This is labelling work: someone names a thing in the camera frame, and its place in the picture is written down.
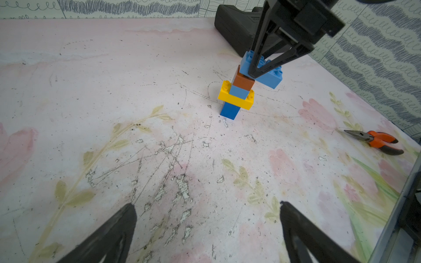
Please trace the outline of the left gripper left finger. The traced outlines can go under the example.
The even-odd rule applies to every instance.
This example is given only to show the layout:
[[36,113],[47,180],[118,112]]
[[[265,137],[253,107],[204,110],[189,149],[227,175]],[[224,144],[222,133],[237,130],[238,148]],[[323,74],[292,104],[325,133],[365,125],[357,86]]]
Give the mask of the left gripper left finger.
[[59,262],[125,263],[136,223],[136,209],[127,203]]

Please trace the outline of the brown square lego brick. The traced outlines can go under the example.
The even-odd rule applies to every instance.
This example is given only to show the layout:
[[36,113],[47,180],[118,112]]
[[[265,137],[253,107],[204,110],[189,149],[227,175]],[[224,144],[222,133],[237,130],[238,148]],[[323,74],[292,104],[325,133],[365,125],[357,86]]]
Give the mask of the brown square lego brick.
[[243,75],[240,72],[240,65],[239,65],[237,67],[236,73],[234,75],[234,78],[233,78],[231,84],[233,86],[236,86],[238,88],[241,88],[241,89],[246,90],[246,91],[249,92],[249,91],[252,90],[252,87],[255,84],[255,80],[252,79],[252,78],[247,77],[246,75]]

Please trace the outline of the yellow long lego brick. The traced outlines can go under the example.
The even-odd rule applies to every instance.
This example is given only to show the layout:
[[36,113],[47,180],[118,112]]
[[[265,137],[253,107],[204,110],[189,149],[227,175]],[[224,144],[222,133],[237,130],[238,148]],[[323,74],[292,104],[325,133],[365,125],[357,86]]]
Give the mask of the yellow long lego brick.
[[218,99],[237,107],[244,108],[245,110],[250,110],[254,104],[254,91],[251,90],[247,95],[247,98],[241,99],[229,93],[231,87],[232,85],[229,81],[224,81],[219,92]]

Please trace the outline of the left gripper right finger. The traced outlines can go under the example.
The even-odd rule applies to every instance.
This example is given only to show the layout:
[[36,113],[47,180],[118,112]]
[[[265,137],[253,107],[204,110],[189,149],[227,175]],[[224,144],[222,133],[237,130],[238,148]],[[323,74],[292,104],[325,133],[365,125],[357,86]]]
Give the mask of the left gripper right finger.
[[342,249],[289,202],[280,203],[280,221],[290,262],[356,263]]

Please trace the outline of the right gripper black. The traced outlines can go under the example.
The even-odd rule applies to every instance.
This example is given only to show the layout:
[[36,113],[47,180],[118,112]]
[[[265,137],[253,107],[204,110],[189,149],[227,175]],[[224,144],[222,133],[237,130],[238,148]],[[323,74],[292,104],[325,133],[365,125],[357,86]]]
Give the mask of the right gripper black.
[[[345,24],[331,11],[331,3],[324,1],[266,1],[258,29],[252,44],[253,57],[248,74],[258,77],[296,60],[314,50],[311,43],[318,42],[323,36],[334,37]],[[288,51],[273,61],[258,67],[260,58],[274,54],[282,41],[264,50],[267,38],[279,30],[297,42]]]

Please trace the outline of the light blue square lego brick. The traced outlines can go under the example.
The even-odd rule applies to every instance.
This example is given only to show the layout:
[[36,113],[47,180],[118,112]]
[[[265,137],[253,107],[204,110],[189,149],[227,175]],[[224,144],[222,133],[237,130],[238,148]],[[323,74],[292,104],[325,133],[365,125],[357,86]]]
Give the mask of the light blue square lego brick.
[[235,85],[232,85],[229,91],[230,95],[233,95],[235,97],[238,97],[240,99],[246,100],[248,95],[249,95],[250,91],[239,88]]

